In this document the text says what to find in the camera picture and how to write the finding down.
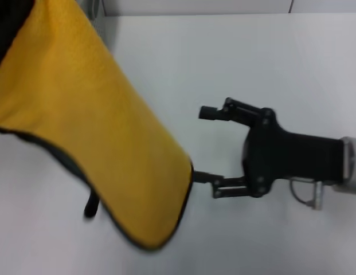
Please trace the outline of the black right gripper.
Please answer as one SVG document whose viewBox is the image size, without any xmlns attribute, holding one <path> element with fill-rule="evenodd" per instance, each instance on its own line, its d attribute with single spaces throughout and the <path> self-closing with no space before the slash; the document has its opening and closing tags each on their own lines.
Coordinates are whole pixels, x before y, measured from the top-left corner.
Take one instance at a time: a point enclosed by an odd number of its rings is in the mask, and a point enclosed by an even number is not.
<svg viewBox="0 0 356 275">
<path fill-rule="evenodd" d="M 288 132 L 279 125 L 272 109 L 260 109 L 227 97 L 221 109 L 202 106 L 198 118 L 250 127 L 242 154 L 245 177 L 193 172 L 193 182 L 211 185 L 214 199 L 262 197 L 278 179 L 343 181 L 343 141 Z"/>
</svg>

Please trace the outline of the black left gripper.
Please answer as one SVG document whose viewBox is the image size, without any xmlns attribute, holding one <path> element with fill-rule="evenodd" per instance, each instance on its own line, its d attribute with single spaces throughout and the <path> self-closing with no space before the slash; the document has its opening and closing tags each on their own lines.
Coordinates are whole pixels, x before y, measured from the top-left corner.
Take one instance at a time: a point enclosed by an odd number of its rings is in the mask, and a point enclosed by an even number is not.
<svg viewBox="0 0 356 275">
<path fill-rule="evenodd" d="M 0 64 L 32 8 L 32 0 L 0 0 Z"/>
</svg>

